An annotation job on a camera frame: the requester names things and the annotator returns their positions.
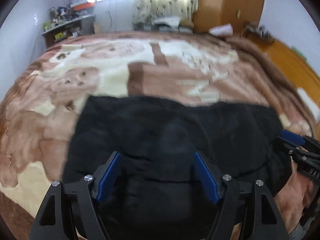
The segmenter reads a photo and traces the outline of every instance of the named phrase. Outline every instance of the folded clothes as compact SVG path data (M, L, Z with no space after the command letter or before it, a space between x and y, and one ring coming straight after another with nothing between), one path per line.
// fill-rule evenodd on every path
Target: folded clothes
M194 152L203 152L223 174L240 181L262 179L275 196L292 174L290 157L272 148L281 131L276 111L264 106L186 107L146 96L89 97L69 146L63 182L92 174L119 151L122 171L112 196L100 206L111 238L199 240L208 234L216 206L195 174Z

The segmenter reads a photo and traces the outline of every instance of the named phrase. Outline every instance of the brown and cream blanket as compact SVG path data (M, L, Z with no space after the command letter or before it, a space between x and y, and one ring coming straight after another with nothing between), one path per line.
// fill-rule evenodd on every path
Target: brown and cream blanket
M0 214L18 240L28 239L50 182L61 177L87 96L141 94L190 106L272 106L285 129L316 135L294 85L245 39L128 32L66 41L32 63L0 104ZM294 164L292 169L275 197L288 232L313 190Z

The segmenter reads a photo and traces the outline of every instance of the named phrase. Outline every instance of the wooden floor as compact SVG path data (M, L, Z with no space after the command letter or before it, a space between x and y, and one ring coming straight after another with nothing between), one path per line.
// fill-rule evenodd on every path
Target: wooden floor
M254 35L249 35L248 39L267 53L282 73L297 87L302 87L320 107L320 78L300 55L280 41L267 44ZM320 140L319 128L318 126L318 140Z

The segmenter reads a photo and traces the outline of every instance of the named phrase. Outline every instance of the cabinet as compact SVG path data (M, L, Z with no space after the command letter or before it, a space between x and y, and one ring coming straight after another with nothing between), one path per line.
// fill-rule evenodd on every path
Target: cabinet
M234 33L240 33L245 22L260 20L264 0L199 0L193 16L195 33L231 23Z

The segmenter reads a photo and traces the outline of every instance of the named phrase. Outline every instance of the metal screw head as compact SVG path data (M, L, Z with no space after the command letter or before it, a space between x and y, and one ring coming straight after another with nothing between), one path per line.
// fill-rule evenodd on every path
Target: metal screw head
M229 174L224 174L224 175L222 176L222 178L223 178L224 180L226 180L226 181L231 180L231 176L230 176Z
M256 184L257 184L258 186L263 186L263 181L262 181L261 179L258 179L258 180L256 181Z
M84 180L85 181L90 181L90 180L92 180L93 179L93 176L92 175L86 175L85 177L84 177Z
M55 180L54 182L51 183L52 186L57 187L60 184L60 181Z

